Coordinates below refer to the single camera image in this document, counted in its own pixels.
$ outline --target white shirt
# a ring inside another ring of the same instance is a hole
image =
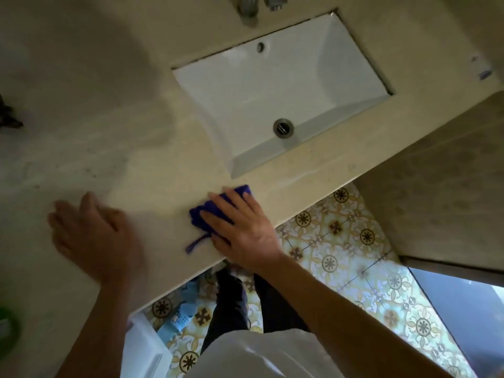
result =
[[[343,378],[317,337],[299,329],[260,334],[236,330],[218,337],[186,378]]]

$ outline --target leg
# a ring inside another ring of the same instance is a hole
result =
[[[261,300],[264,333],[288,329],[309,332],[308,326],[283,296],[268,281],[254,274],[255,291]]]
[[[215,274],[219,284],[217,306],[203,341],[201,354],[224,333],[247,330],[247,295],[240,279],[229,274],[227,269]]]

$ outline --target countertop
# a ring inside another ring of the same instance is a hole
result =
[[[170,68],[335,7],[395,95],[231,180]],[[94,190],[131,215],[147,304],[220,260],[210,242],[184,252],[207,191],[247,183],[278,225],[502,86],[478,79],[441,0],[261,3],[256,27],[230,0],[3,0],[0,31],[0,92],[26,124],[0,130],[0,302],[24,329],[1,376],[57,369],[96,297],[50,243],[54,199]]]

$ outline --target person's left arm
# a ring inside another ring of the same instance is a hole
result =
[[[87,193],[79,208],[54,203],[47,221],[59,253],[100,284],[100,293],[56,378],[119,378],[132,294],[144,272],[143,249],[124,212]]]

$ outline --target faucet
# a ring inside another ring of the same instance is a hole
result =
[[[264,0],[266,6],[272,11],[279,11],[287,0]],[[238,0],[238,13],[243,17],[252,18],[259,12],[259,0]]]

